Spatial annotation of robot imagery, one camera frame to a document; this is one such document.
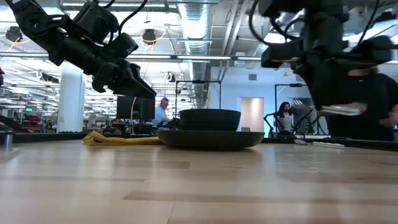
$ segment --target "monitor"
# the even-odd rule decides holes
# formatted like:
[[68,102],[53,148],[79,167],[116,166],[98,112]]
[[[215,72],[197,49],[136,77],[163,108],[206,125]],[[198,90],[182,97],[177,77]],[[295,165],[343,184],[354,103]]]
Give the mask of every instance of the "monitor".
[[[118,96],[116,107],[116,117],[118,119],[131,118],[131,105],[133,101],[133,96]],[[155,99],[137,97],[132,109],[133,119],[155,119]]]

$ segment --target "person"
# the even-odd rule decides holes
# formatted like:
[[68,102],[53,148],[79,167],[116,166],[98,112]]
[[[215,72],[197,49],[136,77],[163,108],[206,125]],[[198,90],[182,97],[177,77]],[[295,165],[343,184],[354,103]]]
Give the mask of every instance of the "person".
[[293,131],[293,114],[292,110],[290,109],[290,103],[283,102],[282,104],[280,104],[279,110],[276,114],[276,119],[278,119],[279,121],[276,122],[276,124],[280,130],[285,130],[289,132]]
[[336,105],[360,110],[358,116],[330,114],[328,129],[333,138],[393,141],[398,124],[398,83],[377,67],[352,70],[334,86]]
[[155,119],[153,120],[154,127],[157,127],[163,121],[169,121],[166,116],[166,108],[169,105],[169,99],[166,97],[160,101],[160,105],[155,108]]

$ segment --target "wooden tabletop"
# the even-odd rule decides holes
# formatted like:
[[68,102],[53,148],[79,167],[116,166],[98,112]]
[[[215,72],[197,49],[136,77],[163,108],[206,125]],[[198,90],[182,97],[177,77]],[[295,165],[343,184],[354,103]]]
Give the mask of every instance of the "wooden tabletop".
[[261,144],[242,151],[15,144],[0,160],[11,224],[397,224],[398,154]]

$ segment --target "hand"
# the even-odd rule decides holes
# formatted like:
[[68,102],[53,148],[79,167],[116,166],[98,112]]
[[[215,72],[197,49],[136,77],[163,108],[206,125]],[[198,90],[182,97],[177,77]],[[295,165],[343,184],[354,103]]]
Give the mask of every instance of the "hand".
[[349,103],[344,106],[348,106],[350,108],[357,108],[357,109],[359,109],[359,113],[361,113],[361,114],[365,113],[365,111],[368,109],[368,105],[366,103],[355,102],[355,103]]
[[398,112],[390,113],[390,117],[380,120],[380,124],[386,127],[393,127],[398,124]]

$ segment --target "yellow cloth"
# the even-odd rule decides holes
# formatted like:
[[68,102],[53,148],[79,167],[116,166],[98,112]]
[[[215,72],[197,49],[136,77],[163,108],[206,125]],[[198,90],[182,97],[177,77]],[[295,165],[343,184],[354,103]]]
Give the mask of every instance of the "yellow cloth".
[[163,144],[158,137],[148,138],[107,138],[102,134],[92,131],[83,138],[83,142],[90,146],[127,146],[145,144]]

